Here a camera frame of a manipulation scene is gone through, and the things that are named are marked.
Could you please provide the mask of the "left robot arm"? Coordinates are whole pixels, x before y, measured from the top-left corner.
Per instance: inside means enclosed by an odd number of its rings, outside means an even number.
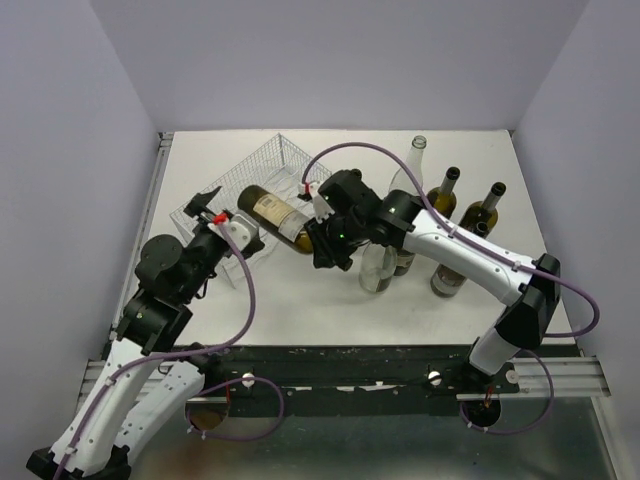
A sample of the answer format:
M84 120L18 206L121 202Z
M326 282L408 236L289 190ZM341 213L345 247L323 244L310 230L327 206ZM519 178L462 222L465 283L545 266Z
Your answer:
M116 337L95 385L76 417L50 447L34 451L27 469L41 479L126 479L131 466L188 398L214 393L222 380L215 353L243 337L211 347L174 348L192 317L188 306L225 257L242 266L263 248L244 213L214 213L213 193L185 207L197 226L182 244L168 234L148 240L140 254L134 296L123 308Z

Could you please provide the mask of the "short clear glass bottle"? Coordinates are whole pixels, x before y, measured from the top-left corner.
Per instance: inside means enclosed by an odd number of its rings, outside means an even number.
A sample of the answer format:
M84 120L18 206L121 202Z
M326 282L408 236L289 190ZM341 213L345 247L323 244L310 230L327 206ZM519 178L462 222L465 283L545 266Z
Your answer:
M397 264L397 251L392 246L369 243L362 254L359 283L372 294L386 291L391 284Z

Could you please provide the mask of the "tall clear glass bottle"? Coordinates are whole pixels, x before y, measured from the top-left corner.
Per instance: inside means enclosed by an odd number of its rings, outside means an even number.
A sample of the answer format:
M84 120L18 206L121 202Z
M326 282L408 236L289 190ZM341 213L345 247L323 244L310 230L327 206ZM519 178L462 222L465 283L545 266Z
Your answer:
M407 154L404 164L411 171L417 180L419 187L416 187L405 170L399 167L393 175L388 187L388 191L402 190L411 195L417 195L423 188L423 157L427 147L427 139L423 135L416 135L411 142L411 148Z

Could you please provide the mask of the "front right dark bottle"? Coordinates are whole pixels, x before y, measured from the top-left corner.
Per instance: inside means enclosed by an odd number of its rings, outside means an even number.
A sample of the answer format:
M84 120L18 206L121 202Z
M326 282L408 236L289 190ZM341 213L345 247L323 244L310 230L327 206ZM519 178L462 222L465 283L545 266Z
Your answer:
M491 229L486 222L477 222L470 231L480 238L486 238ZM433 293L439 297L451 298L455 296L466 282L467 278L458 272L440 264L430 279Z

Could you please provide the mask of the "dark centre wine bottle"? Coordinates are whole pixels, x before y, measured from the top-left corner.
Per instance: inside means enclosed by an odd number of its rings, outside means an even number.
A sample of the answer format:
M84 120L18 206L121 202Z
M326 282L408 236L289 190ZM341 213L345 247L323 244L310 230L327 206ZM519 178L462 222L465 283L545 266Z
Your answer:
M404 249L398 249L396 251L396 267L394 271L395 276L405 275L411 268L415 259L415 254Z

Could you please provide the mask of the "dark labelled wine bottle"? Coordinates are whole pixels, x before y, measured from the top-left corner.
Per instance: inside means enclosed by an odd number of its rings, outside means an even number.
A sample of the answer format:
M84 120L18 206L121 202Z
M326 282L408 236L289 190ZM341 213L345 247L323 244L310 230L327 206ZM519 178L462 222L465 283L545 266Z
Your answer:
M304 213L258 185L247 186L239 195L237 207L260 227L294 251L311 255L313 246Z

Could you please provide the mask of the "aluminium frame rail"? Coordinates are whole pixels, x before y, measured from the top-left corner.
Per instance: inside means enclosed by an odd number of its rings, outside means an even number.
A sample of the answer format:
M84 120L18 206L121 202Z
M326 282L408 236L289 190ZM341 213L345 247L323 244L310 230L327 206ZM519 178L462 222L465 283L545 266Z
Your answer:
M595 357L547 357L542 362L551 376L556 398L601 398L611 395ZM494 378L491 398L528 400L547 398L547 373L534 358L516 358Z

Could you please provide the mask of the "olive green wine bottle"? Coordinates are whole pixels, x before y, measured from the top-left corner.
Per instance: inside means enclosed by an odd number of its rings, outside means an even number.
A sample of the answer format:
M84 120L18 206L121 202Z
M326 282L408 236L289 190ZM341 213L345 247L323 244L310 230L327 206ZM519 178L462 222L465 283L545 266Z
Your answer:
M447 169L442 183L427 193L429 205L446 219L452 217L457 206L454 187L459 177L460 169L456 166L451 166Z

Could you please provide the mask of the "far right green bottle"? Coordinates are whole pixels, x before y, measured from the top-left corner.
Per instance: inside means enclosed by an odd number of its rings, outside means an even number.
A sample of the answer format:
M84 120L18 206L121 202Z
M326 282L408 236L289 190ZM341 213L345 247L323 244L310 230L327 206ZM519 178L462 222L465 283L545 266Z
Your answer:
M506 185L496 182L485 199L468 206L458 225L460 228L486 238L496 226L499 218L497 204L506 193Z

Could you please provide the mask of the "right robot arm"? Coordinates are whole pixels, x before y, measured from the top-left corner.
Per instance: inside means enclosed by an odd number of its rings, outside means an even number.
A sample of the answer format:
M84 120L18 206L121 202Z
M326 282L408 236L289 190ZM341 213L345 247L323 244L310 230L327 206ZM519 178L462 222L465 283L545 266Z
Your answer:
M540 346L560 300L554 280L560 263L555 257L506 253L439 213L430 213L418 197L405 191L379 198L357 170L340 170L324 183L302 184L299 190L314 209L305 228L315 267L348 270L362 242L392 246L456 271L504 305L460 367L467 389L485 390L516 353Z

